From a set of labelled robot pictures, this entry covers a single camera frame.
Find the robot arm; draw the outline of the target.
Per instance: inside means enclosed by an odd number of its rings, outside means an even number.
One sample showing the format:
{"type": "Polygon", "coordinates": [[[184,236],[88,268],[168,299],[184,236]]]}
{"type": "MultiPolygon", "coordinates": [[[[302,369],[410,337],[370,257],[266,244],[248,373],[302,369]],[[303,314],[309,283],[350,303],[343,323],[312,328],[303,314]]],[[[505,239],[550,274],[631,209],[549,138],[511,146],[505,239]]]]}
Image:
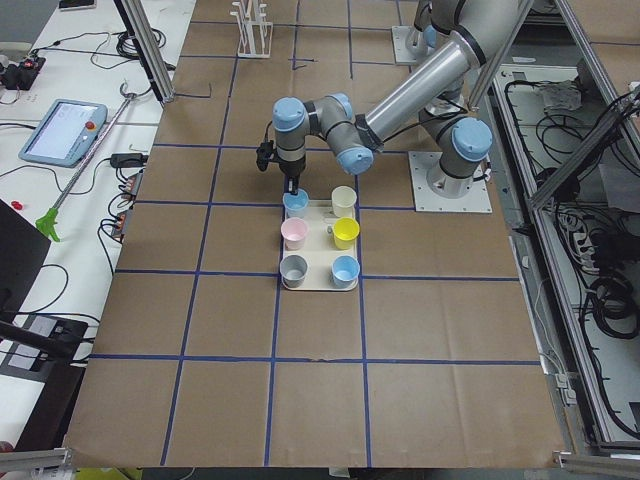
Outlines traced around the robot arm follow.
{"type": "Polygon", "coordinates": [[[384,140],[430,101],[450,91],[467,71],[493,59],[518,20],[517,1],[421,1],[414,27],[430,23],[442,35],[438,47],[402,84],[370,112],[355,116],[342,93],[303,102],[284,97],[273,106],[275,149],[270,160],[286,178],[287,193],[297,194],[306,166],[305,140],[323,139],[343,170],[368,170],[384,140]]]}
{"type": "Polygon", "coordinates": [[[449,35],[438,30],[431,21],[432,2],[419,0],[414,15],[413,25],[405,40],[405,46],[416,60],[423,60],[444,43],[449,35]]]}

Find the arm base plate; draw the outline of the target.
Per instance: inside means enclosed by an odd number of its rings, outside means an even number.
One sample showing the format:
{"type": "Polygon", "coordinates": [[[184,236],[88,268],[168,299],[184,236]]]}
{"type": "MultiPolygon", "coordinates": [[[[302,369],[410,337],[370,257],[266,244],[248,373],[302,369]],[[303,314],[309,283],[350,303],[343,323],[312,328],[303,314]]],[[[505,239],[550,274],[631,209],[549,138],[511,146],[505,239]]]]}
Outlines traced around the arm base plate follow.
{"type": "Polygon", "coordinates": [[[431,55],[436,47],[436,31],[428,26],[423,32],[414,26],[391,28],[394,59],[397,65],[417,65],[431,55]]]}
{"type": "Polygon", "coordinates": [[[419,213],[491,214],[487,181],[481,167],[467,179],[448,177],[441,152],[408,153],[415,211],[419,213]]]}

